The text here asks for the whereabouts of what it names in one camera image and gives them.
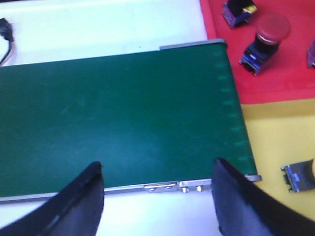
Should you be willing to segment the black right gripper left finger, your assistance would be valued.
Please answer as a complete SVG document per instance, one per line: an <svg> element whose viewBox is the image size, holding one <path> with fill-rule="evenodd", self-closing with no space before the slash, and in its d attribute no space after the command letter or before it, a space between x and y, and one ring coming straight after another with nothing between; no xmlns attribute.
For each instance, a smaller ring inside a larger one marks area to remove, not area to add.
<svg viewBox="0 0 315 236"><path fill-rule="evenodd" d="M1 228L2 236L94 236L104 207L100 162L91 163L57 195Z"/></svg>

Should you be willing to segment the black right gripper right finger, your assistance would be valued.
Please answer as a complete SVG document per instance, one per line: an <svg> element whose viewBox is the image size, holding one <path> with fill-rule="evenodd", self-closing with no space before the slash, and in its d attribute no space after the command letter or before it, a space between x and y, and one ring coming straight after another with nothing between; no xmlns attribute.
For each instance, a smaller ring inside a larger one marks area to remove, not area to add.
<svg viewBox="0 0 315 236"><path fill-rule="evenodd" d="M214 160L212 195L223 236L313 236L315 222L277 201L223 158Z"/></svg>

